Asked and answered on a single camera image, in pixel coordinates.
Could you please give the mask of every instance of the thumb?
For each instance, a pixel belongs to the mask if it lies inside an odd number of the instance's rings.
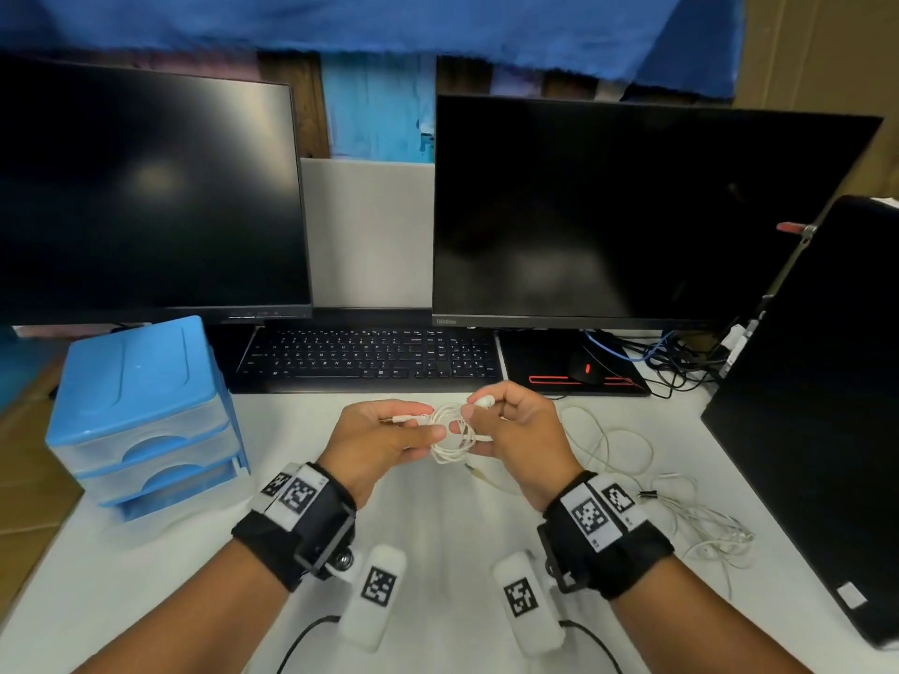
[[[501,429],[502,424],[508,422],[503,421],[498,412],[482,409],[474,404],[466,404],[460,413],[478,435],[487,435],[494,439],[496,439],[496,433]]]
[[[447,436],[447,430],[443,426],[413,426],[392,428],[385,426],[385,435],[390,447],[402,451],[403,449],[430,447],[440,442]]]

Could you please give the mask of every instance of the earphones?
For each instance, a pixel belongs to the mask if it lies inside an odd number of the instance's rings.
[[[475,402],[475,406],[482,409],[489,409],[494,404],[496,404],[496,398],[492,395],[486,395]],[[476,442],[492,441],[485,435],[478,435],[475,429],[468,425],[466,419],[462,418],[463,406],[462,404],[444,404],[435,409],[432,414],[394,416],[390,418],[390,421],[406,423],[414,418],[420,426],[443,426],[447,430],[447,436],[440,442],[431,445],[431,454],[438,464],[454,464],[463,461]],[[450,426],[453,423],[458,426],[458,435],[450,432]]]

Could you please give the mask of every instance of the keyboard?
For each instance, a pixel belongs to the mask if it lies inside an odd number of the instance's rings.
[[[500,380],[482,329],[259,328],[237,369],[261,393],[470,392]]]

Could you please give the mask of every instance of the left hand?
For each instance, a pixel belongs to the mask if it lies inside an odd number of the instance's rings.
[[[381,419],[433,411],[427,404],[400,400],[351,404],[343,409],[318,464],[350,492],[361,509],[375,483],[391,468],[427,456],[431,445],[446,437],[443,426],[419,426],[410,420],[401,427],[385,425]]]

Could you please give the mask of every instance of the metal screw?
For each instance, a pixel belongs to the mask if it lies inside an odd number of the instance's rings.
[[[340,552],[336,558],[334,558],[333,567],[335,570],[339,572],[346,572],[353,566],[353,552],[350,549],[346,549],[345,551]]]

